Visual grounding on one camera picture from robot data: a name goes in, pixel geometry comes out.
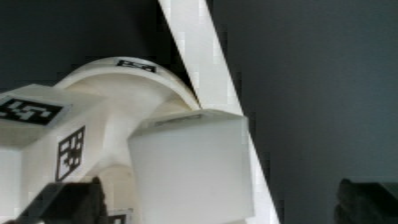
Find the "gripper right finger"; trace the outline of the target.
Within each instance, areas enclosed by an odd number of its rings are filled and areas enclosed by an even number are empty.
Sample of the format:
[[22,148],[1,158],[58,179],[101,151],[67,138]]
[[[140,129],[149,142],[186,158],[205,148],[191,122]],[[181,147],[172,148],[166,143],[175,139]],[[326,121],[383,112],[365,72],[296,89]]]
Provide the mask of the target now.
[[340,180],[333,224],[398,224],[398,182]]

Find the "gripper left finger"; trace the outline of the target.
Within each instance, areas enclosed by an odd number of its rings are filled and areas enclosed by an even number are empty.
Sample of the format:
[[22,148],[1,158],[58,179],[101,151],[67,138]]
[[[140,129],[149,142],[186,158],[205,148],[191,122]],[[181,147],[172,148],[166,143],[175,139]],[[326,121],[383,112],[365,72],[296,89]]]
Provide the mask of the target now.
[[49,183],[12,224],[108,224],[101,181]]

